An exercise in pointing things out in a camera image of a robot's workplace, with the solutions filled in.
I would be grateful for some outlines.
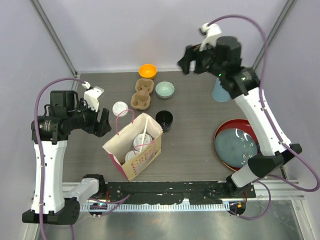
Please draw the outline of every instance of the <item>paper cup lid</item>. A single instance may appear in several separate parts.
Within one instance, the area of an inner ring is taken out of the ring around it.
[[[143,138],[144,134],[141,133],[138,136],[135,137],[134,141],[133,141],[133,146],[134,148],[136,148],[136,146],[141,145],[142,144],[142,138]],[[152,137],[149,134],[145,134],[144,136],[144,140],[143,140],[143,144],[149,144],[152,141]],[[140,148],[146,148],[148,145],[144,145],[144,146],[138,146],[137,149]]]
[[[129,161],[130,159],[132,159],[135,156],[135,152],[134,151],[130,151],[125,155],[125,162]]]
[[[125,102],[118,101],[113,105],[112,112],[115,116],[118,116],[119,113],[121,113],[122,111],[127,110],[127,109],[129,109],[129,107]],[[124,117],[127,114],[128,114],[128,111],[125,111],[125,112],[121,113],[121,115],[119,117]]]

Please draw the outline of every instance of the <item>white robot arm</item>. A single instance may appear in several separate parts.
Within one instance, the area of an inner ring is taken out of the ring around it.
[[[98,121],[99,99],[104,90],[82,85],[87,90],[78,99],[75,91],[51,91],[48,115],[38,116],[39,132],[44,153],[45,166],[41,166],[39,145],[35,136],[34,122],[31,125],[32,140],[36,153],[35,193],[31,209],[22,214],[24,223],[39,223],[41,168],[45,168],[43,195],[43,222],[56,225],[72,225],[79,216],[80,206],[93,195],[99,197],[106,192],[104,177],[88,174],[81,183],[63,195],[63,163],[69,134],[74,129],[82,129],[97,137],[111,131],[109,110],[104,108]]]
[[[222,87],[247,117],[260,146],[260,152],[250,158],[247,165],[226,179],[230,190],[236,192],[265,177],[294,157],[283,146],[284,142],[298,154],[302,152],[302,148],[297,143],[292,144],[281,130],[263,92],[265,107],[262,107],[259,96],[260,80],[252,68],[241,66],[240,42],[233,36],[221,36],[222,32],[217,24],[208,26],[206,23],[199,31],[205,36],[204,41],[198,45],[188,45],[183,58],[177,64],[184,74],[188,74],[190,63],[195,61],[195,74],[208,72],[219,77]],[[283,142],[279,142],[265,110],[268,111]]]

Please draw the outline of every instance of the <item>light green bowl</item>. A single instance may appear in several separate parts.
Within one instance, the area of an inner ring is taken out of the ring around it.
[[[174,94],[175,86],[171,82],[162,81],[155,86],[155,92],[160,98],[168,99]]]

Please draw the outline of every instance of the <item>paper bag handle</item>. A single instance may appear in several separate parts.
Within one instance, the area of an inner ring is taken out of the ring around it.
[[[119,131],[118,131],[118,118],[120,117],[120,115],[126,111],[130,111],[132,112],[132,124],[134,123],[134,120],[135,120],[135,111],[133,111],[132,109],[125,109],[123,110],[122,112],[120,112],[117,116],[116,116],[116,119],[115,119],[115,131],[116,131],[116,134],[119,135]]]
[[[151,142],[149,142],[149,143],[144,143],[144,144],[140,144],[140,145],[137,145],[137,146],[135,146],[136,148],[137,147],[142,147],[142,146],[145,146],[145,145],[150,145],[150,144],[154,144],[155,143],[155,140],[152,140]],[[133,153],[134,153],[134,155],[137,155],[137,153],[136,153],[136,151],[135,151],[135,147],[133,148]]]

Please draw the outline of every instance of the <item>wooden table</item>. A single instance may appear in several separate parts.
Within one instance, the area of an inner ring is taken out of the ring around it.
[[[82,130],[71,133],[64,156],[63,181],[80,182],[85,174],[102,174],[106,181],[126,181],[102,146],[116,134],[113,104],[123,101],[130,106],[140,77],[136,72],[125,72],[82,74],[80,78],[104,89],[100,107],[110,110],[112,131],[101,138]],[[169,99],[162,99],[153,91],[150,107],[145,112],[154,118],[157,112],[168,110],[173,114],[173,123],[170,131],[162,136],[161,155],[135,181],[225,180],[232,171],[213,150],[213,136],[225,121],[245,117],[240,108],[234,101],[221,103],[213,99],[216,78],[211,74],[183,76],[178,71],[158,72],[154,81],[155,84],[173,83],[175,93]],[[78,93],[83,96],[81,86]],[[135,113],[138,115],[141,111],[135,110]],[[130,113],[120,118],[120,129],[130,120]]]

